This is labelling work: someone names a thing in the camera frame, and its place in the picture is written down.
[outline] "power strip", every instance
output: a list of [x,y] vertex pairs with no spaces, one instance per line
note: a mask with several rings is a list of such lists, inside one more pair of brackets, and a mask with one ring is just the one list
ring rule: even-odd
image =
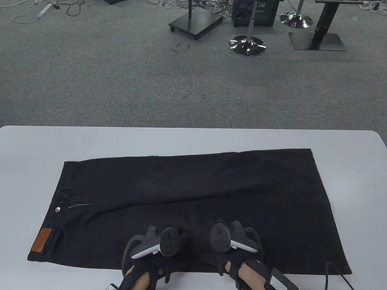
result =
[[43,15],[45,15],[51,8],[52,8],[52,4],[51,3],[47,4],[47,6],[41,12],[39,12],[39,14],[36,17],[41,19]]

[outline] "black jeans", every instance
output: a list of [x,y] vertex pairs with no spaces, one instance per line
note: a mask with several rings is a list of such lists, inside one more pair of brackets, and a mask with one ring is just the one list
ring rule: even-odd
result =
[[133,235],[173,226],[191,235],[189,271],[214,272],[197,258],[198,229],[217,217],[253,227],[283,273],[324,274],[327,261],[351,273],[310,149],[65,162],[42,225],[52,231],[28,260],[120,269]]

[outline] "white table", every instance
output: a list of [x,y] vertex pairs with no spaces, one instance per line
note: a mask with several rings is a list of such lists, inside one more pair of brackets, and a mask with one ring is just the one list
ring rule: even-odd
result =
[[[312,149],[355,290],[386,288],[387,149],[373,131],[29,126],[0,129],[0,285],[104,290],[120,284],[118,270],[27,261],[64,161],[282,148]],[[324,276],[288,277],[301,290],[324,289]],[[174,273],[169,284],[158,284],[158,289],[171,290],[234,288],[229,277],[212,273]],[[330,276],[329,289],[349,288]]]

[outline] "chrome stool base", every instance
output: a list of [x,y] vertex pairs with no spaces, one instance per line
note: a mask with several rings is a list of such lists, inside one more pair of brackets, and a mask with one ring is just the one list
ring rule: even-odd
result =
[[313,24],[313,20],[309,16],[303,16],[297,12],[282,13],[279,19],[283,24],[291,28],[308,28]]
[[244,56],[260,55],[266,49],[262,40],[253,36],[247,39],[246,35],[235,36],[228,42],[228,46],[233,52]]

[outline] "black computer case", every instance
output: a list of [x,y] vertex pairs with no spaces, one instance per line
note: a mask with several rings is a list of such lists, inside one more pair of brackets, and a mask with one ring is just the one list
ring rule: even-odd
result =
[[[258,0],[254,25],[273,26],[279,1],[280,0]],[[247,26],[250,23],[253,5],[254,0],[234,0],[231,16],[234,27]]]

